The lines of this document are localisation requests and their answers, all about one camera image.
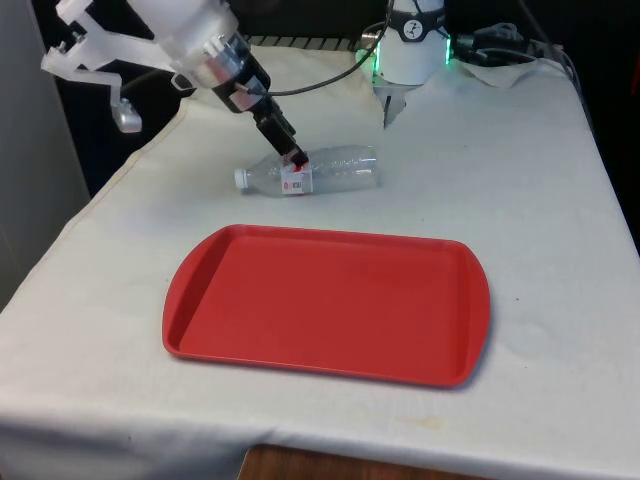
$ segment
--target white bottle cap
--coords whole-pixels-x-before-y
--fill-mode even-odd
[[[244,190],[245,188],[249,188],[249,181],[247,179],[247,171],[244,168],[238,168],[234,172],[234,177],[236,179],[236,187],[240,190]]]

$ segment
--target white tablecloth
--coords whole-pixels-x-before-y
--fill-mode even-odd
[[[256,53],[278,89],[353,61]],[[450,66],[386,131],[362,75],[280,103],[305,148],[375,145],[383,186],[243,196],[233,170],[269,145],[212,94],[186,100],[0,316],[5,478],[227,479],[263,442],[500,479],[640,478],[640,264],[562,74],[502,90]],[[172,358],[169,282],[235,223],[466,243],[492,294],[474,378],[447,391]]]

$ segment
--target plastic bottle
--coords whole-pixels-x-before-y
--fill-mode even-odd
[[[236,186],[270,197],[335,193],[378,186],[373,147],[334,147],[307,152],[309,164],[296,171],[282,157],[269,155],[255,167],[235,171]]]

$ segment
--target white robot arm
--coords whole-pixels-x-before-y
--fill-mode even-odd
[[[251,112],[280,155],[296,165],[308,161],[295,142],[295,130],[268,95],[271,80],[238,33],[238,20],[224,0],[128,2],[153,32],[153,41],[102,29],[86,12],[92,0],[62,0],[58,16],[68,25],[77,22],[86,34],[76,34],[69,51],[65,45],[50,49],[42,68],[66,80],[109,85],[113,117],[125,133],[140,131],[142,120],[120,96],[121,77],[96,70],[124,60],[175,72],[196,87],[212,89],[233,112]]]

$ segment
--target red tray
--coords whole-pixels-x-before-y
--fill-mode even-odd
[[[454,386],[488,326],[487,280],[461,243],[235,225],[180,266],[163,340],[190,359]]]

